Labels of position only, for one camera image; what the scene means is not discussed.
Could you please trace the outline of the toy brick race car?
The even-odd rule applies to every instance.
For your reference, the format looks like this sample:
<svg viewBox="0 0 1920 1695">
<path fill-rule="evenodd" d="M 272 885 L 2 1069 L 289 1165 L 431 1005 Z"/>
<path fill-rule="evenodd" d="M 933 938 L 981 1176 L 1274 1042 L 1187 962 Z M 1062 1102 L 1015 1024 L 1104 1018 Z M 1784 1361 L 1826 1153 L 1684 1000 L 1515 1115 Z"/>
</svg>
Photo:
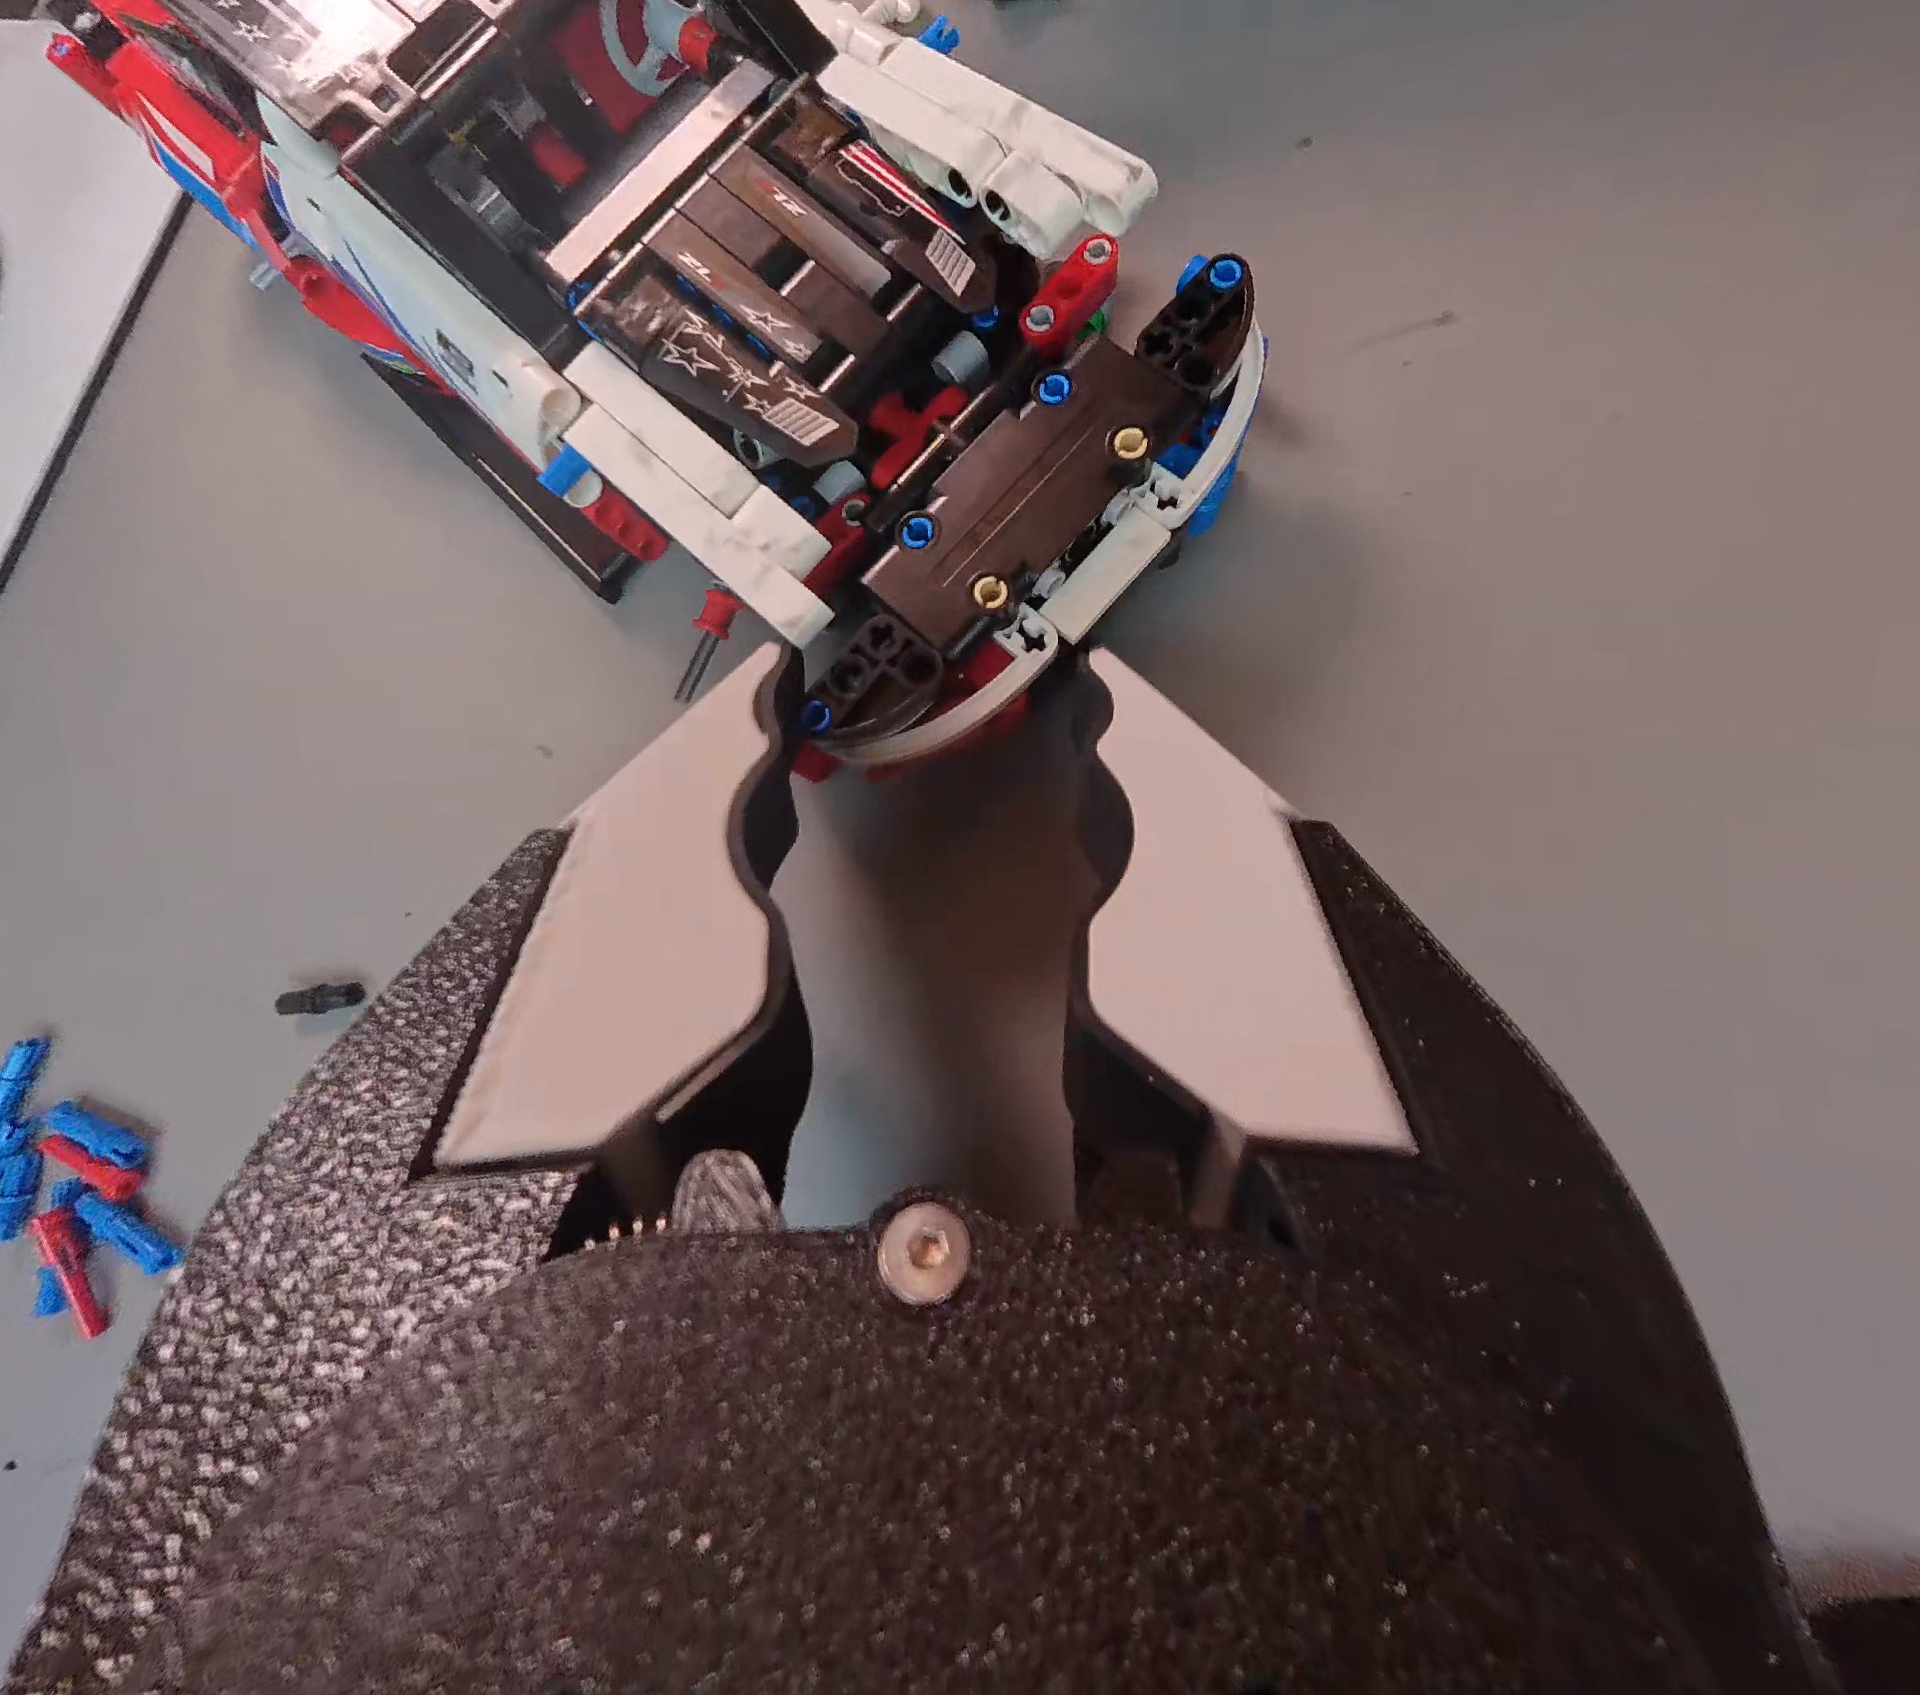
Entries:
<svg viewBox="0 0 1920 1695">
<path fill-rule="evenodd" d="M 1235 252 L 1108 329 L 1153 168 L 921 0 L 39 0 L 50 61 L 600 596 L 708 570 L 815 663 L 810 777 L 1013 722 L 1214 527 Z"/>
</svg>

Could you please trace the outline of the pile of blue red pins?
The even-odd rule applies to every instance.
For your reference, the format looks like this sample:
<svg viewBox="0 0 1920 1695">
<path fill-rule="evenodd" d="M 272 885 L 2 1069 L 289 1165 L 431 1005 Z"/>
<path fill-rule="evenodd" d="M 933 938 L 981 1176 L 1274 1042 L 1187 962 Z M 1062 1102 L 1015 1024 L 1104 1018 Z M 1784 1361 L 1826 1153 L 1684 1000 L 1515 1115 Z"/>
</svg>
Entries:
<svg viewBox="0 0 1920 1695">
<path fill-rule="evenodd" d="M 178 1277 L 184 1245 L 148 1207 L 152 1146 L 80 1101 L 42 1101 L 50 1036 L 2 1056 L 2 1241 L 33 1253 L 33 1315 L 64 1316 L 78 1339 L 109 1331 L 95 1259 L 148 1279 Z"/>
</svg>

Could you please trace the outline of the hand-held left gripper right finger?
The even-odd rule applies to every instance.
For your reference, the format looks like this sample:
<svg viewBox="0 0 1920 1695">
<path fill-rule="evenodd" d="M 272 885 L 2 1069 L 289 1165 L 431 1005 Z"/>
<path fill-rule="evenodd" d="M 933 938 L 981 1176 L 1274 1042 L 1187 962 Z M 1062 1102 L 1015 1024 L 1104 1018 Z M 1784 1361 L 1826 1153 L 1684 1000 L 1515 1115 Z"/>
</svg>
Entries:
<svg viewBox="0 0 1920 1695">
<path fill-rule="evenodd" d="M 1235 1148 L 1417 1156 L 1300 813 L 1113 652 L 1077 710 L 1092 1032 Z"/>
</svg>

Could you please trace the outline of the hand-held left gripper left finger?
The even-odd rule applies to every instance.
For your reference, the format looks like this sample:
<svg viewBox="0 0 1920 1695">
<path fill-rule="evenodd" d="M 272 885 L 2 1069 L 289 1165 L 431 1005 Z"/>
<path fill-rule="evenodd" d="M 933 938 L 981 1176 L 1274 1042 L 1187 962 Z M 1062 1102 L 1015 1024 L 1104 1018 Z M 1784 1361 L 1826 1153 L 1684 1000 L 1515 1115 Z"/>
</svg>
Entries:
<svg viewBox="0 0 1920 1695">
<path fill-rule="evenodd" d="M 738 1149 L 786 1176 L 810 1036 L 774 882 L 801 833 L 803 695 L 795 652 L 753 652 L 566 819 L 431 1172 L 600 1157 L 616 1180 L 676 1180 Z"/>
</svg>

